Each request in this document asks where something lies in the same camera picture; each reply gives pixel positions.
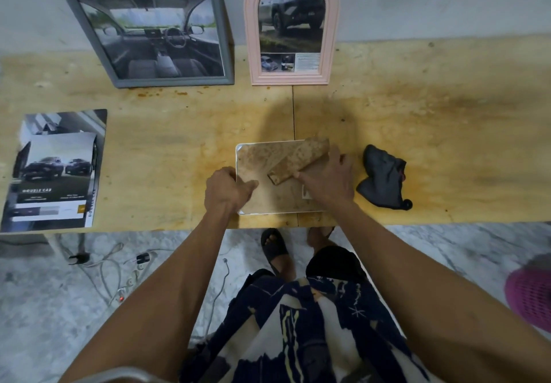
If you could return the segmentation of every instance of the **person's left arm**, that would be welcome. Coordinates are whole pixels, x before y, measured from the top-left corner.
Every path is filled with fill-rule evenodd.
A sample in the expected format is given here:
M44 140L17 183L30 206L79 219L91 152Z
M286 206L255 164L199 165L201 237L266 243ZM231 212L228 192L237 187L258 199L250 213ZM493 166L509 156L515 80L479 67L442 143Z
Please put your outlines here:
M207 180L203 219L174 253L113 313L59 383L119 366L175 381L231 214L258 182L225 167Z

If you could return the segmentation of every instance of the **gray picture frame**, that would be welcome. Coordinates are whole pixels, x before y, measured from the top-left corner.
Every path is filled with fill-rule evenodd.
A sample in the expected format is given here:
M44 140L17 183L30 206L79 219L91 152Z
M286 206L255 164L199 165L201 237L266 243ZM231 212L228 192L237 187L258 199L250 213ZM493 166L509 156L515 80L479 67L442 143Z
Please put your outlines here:
M223 76L134 79L123 79L116 73L111 59L108 57L92 24L86 17L86 13L80 6L79 0L67 0L67 2L116 88L234 84L234 63L229 44L230 33L225 14L224 0L211 0L222 58Z

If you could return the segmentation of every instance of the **black cable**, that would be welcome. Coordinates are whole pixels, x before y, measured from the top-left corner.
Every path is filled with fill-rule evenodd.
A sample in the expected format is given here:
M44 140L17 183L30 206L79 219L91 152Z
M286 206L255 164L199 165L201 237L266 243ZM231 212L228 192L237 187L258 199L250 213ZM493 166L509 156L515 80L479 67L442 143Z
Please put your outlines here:
M14 247L19 247L19 246L23 246L23 245L37 245L37 244L49 245L50 243L49 243L49 242L45 242L45 241L32 241L32 242L22 242L21 244L16 244L15 242L10 242L10 241L5 241L5 240L3 240L3 239L0 239L0 244L11 245L11 246L14 246Z

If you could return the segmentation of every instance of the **floor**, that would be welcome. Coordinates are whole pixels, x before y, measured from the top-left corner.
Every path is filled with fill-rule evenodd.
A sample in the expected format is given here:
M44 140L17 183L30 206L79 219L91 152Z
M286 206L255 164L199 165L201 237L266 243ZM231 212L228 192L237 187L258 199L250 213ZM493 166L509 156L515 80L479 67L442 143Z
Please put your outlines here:
M551 225L531 224L453 224L390 226L389 229L411 246L477 283L505 303L503 291L507 275L526 264L551 268ZM12 246L0 244L0 381L3 383L52 383L82 346L114 311L118 302L111 294L135 268L136 254L153 250L151 273L178 247L189 231L86 234L85 246L92 253L90 263L102 259L117 243L122 249L110 260L93 267L65 266L47 245ZM216 330L228 302L246 276L268 267L259 246L261 231L228 230L210 280L193 337L206 333L213 300L229 275L214 305L210 332ZM282 230L298 275L304 275L312 250L306 246L306 230ZM337 228L332 239L352 249ZM62 235L63 244L76 252L78 237Z

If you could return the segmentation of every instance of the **person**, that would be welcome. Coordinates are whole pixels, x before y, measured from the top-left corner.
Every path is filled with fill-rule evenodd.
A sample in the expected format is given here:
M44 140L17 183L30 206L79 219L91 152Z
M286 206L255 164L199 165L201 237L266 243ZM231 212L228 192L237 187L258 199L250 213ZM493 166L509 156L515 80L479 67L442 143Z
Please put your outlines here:
M295 177L334 216L405 338L356 256L327 232L309 231L315 254L307 277L296 279L281 234L270 229L261 244L275 273L250 275L208 342L187 350L228 221L258 185L226 167L207 180L197 227L59 382L121 366L181 382L551 381L545 338L354 203L352 163L337 147L319 174Z

